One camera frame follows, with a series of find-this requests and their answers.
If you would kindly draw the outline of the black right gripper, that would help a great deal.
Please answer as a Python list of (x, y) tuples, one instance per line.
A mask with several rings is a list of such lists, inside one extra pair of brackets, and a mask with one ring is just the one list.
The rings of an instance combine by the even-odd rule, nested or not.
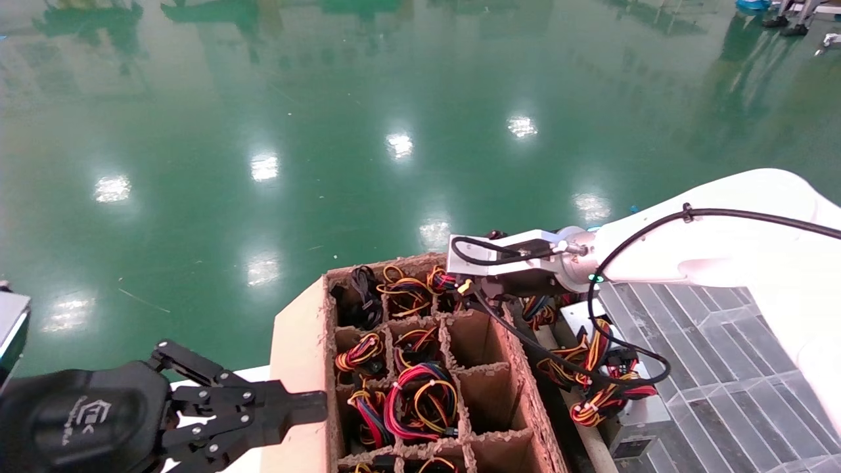
[(555, 273), (541, 269), (478, 277), (473, 284), (492, 299), (559, 296), (567, 293), (567, 288), (560, 284)]

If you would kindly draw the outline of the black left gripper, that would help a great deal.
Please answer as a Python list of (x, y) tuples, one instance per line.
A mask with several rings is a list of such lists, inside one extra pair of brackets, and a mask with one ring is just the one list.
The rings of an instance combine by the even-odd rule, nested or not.
[[(196, 386), (170, 394), (160, 374), (166, 369)], [(133, 361), (10, 380), (2, 393), (2, 471), (160, 471), (168, 396), (177, 409), (251, 409), (166, 431), (160, 455), (176, 463), (173, 472), (224, 471), (250, 450), (282, 443), (292, 427), (327, 419), (324, 390), (294, 393), (281, 380), (245, 380), (163, 340), (151, 368)]]

